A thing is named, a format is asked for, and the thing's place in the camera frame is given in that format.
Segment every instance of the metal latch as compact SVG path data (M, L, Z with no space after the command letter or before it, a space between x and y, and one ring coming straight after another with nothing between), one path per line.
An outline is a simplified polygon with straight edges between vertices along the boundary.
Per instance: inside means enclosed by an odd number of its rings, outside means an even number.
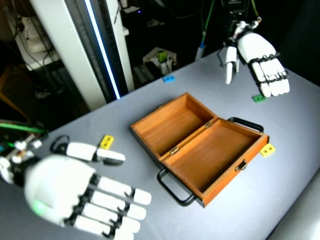
M205 128L210 128L212 126L212 122L211 121L208 121L205 125Z
M246 162L246 160L243 160L243 162L239 166L237 166L235 170L237 172L240 170L245 170L247 166L248 166L248 163Z
M171 149L170 154L176 154L179 151L179 147L175 146L174 148Z

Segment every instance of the robotic hand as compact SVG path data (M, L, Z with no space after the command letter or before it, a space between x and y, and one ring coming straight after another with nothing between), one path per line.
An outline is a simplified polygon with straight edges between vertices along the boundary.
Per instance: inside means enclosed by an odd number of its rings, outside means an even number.
M133 240L140 229L137 220L143 220L147 212L130 202L148 205L150 193L98 175L81 161L120 164L124 155L66 142L54 149L59 154L25 159L26 154L21 153L31 152L27 147L41 146L39 141L28 144L27 140L15 144L15 154L0 158L0 173L8 183L19 183L23 176L25 199L34 213L61 227L72 226L109 239Z
M278 60L279 54L270 42L261 35L251 32L261 18L252 24L240 21L232 37L228 38L225 58L226 84L230 84L233 74L239 70L237 50L249 65L259 88L265 97L278 96L290 91L288 73Z

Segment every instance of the gray table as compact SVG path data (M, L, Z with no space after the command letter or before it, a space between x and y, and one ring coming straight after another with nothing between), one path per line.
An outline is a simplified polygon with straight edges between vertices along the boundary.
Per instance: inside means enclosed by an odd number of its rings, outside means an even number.
M52 132L41 155L61 134L73 141L96 145L103 135L115 137L112 150L126 156L122 166L96 164L98 172L147 190L152 203L137 240L263 240L297 199L320 166L320 88L293 72L289 94L254 103L259 94L247 67L230 84L212 54L176 71L176 82L161 79L142 87ZM197 202L178 205L160 186L159 168L132 136L129 126L159 104L189 92L218 116L239 117L264 126L276 152L257 155L206 208ZM187 196L168 177L180 197ZM0 234L6 240L99 240L72 228L59 228L27 208L23 193L0 184Z

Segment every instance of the open wooden box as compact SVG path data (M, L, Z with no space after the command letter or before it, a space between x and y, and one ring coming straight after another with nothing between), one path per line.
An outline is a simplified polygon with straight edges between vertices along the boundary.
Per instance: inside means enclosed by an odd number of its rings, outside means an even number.
M221 119L188 93L131 128L146 151L165 166L157 178L183 206L197 198L203 206L209 204L269 140L262 126L236 117ZM168 172L192 192L188 199L180 200L161 180Z

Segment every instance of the yellow domino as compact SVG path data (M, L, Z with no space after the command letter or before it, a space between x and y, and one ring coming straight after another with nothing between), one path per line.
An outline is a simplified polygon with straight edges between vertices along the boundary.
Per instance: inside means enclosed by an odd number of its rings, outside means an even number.
M266 157L266 156L269 156L270 154L273 154L275 151L276 151L276 148L272 146L271 143L268 143L260 150L260 153L262 156Z
M108 150L114 141L114 137L110 135L104 135L102 141L100 142L100 148Z

